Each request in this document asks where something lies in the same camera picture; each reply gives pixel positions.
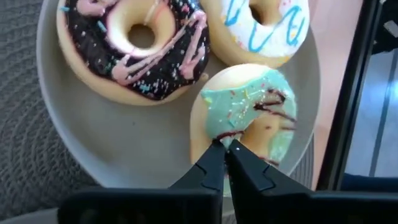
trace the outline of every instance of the chocolate glazed donut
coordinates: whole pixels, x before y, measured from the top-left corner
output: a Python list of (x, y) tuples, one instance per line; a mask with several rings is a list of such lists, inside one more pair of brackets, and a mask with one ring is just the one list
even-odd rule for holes
[(153, 101), (198, 81), (210, 52), (206, 14), (199, 2), (161, 1), (174, 15), (175, 35), (159, 52), (139, 58), (108, 38), (107, 18), (120, 1), (127, 0), (66, 0), (61, 8), (76, 51), (89, 70)]

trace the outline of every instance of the beige plate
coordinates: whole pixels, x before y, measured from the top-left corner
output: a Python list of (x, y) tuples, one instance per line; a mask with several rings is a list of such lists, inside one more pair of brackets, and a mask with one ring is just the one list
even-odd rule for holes
[[(161, 106), (128, 106), (99, 96), (77, 79), (58, 46), (57, 1), (45, 0), (37, 35), (40, 86), (52, 121), (75, 159), (105, 187), (168, 187), (191, 167), (189, 119), (203, 83)], [(226, 66), (214, 55), (206, 72)], [(297, 96), (297, 131), (280, 164), (290, 174), (313, 132), (320, 98), (320, 74), (312, 33), (281, 71)], [(231, 213), (230, 199), (224, 214)]]

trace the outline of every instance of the dark chocolate glaze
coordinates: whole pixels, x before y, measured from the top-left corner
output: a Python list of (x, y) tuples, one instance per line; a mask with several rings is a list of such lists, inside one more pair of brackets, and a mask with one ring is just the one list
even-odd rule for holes
[[(116, 82), (112, 78), (111, 71), (116, 61), (124, 57), (124, 53), (110, 46), (108, 41), (106, 41), (106, 32), (101, 30), (98, 25), (98, 21), (100, 21), (106, 26), (106, 18), (113, 10), (114, 5), (108, 7), (105, 14), (101, 17), (90, 17), (83, 16), (77, 11), (77, 1), (66, 0), (65, 3), (65, 7), (69, 8), (65, 12), (67, 27), (76, 46), (76, 51), (92, 73), (98, 77)], [(190, 18), (193, 12), (203, 10), (197, 0), (169, 0), (168, 7), (175, 18), (176, 32), (183, 27), (184, 22)], [(128, 88), (150, 100), (158, 101), (163, 100), (180, 87), (194, 84), (200, 78), (208, 63), (208, 54), (210, 53), (208, 27), (203, 29), (193, 56), (197, 55), (197, 50), (200, 46), (205, 46), (205, 56), (193, 70), (193, 79), (185, 79), (181, 75), (178, 66), (183, 62), (184, 52), (187, 51), (191, 37), (195, 33), (195, 25), (186, 26), (186, 33), (175, 43), (174, 48), (170, 49), (158, 64), (149, 70), (149, 73), (143, 75), (137, 82), (121, 86), (121, 88)], [(130, 57), (126, 66), (128, 67), (141, 60), (143, 58)]]

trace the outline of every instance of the blue icing drizzle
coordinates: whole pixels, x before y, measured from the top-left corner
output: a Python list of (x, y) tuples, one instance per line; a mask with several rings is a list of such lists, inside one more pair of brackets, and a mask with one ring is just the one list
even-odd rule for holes
[[(277, 70), (268, 70), (259, 78), (241, 87), (202, 90), (201, 97), (208, 105), (205, 127), (207, 135), (216, 139), (223, 133), (244, 131), (261, 113), (266, 113), (263, 110), (255, 110), (254, 106), (275, 99), (275, 95), (270, 94), (268, 90), (286, 93), (283, 105), (268, 107), (295, 118), (296, 104), (293, 91), (284, 76)], [(224, 138), (222, 142), (228, 147), (233, 139), (239, 138), (238, 134)], [(278, 131), (269, 143), (270, 158), (280, 161), (287, 152), (292, 138), (292, 131)]]
[[(229, 8), (227, 11), (227, 15), (226, 15), (226, 20), (224, 22), (225, 26), (232, 26), (235, 23), (237, 23), (238, 21), (238, 17), (241, 13), (241, 9), (244, 6), (244, 3), (247, 0), (243, 1), (243, 3), (238, 7), (238, 9), (234, 12), (234, 16), (231, 17), (232, 12), (232, 6), (235, 2), (235, 0), (231, 0), (230, 4), (229, 4)], [(292, 29), (297, 29), (297, 25), (293, 24), (294, 19), (296, 18), (297, 14), (302, 10), (302, 8), (300, 6), (292, 6), (283, 16), (283, 18), (274, 26), (273, 30), (270, 32), (270, 34), (261, 42), (261, 45), (258, 47), (253, 47), (253, 40), (256, 37), (256, 30), (257, 30), (257, 26), (261, 24), (259, 24), (256, 20), (253, 20), (253, 28), (250, 34), (250, 38), (249, 38), (249, 43), (248, 43), (248, 50), (250, 52), (254, 52), (254, 53), (258, 53), (260, 52), (264, 46), (267, 44), (268, 40), (272, 37), (272, 35), (274, 34), (275, 30), (279, 28), (279, 26), (281, 25), (281, 23), (283, 23), (290, 15), (290, 20), (289, 20), (289, 26), (286, 32), (286, 43), (290, 46), (296, 46), (298, 44), (298, 37), (300, 36), (303, 26), (304, 26), (304, 22), (305, 22), (305, 18), (302, 19), (300, 26), (298, 27), (298, 31), (296, 33), (296, 35), (291, 39), (291, 33), (292, 33)]]

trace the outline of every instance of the donut hole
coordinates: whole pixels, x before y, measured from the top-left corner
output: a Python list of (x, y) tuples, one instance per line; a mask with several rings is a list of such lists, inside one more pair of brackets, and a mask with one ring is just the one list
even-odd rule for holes
[(148, 49), (155, 43), (155, 33), (143, 24), (133, 25), (128, 33), (129, 41), (136, 47)]
[(264, 18), (262, 18), (260, 10), (255, 5), (250, 5), (250, 11), (253, 19), (255, 19), (258, 23), (262, 24), (264, 22)]

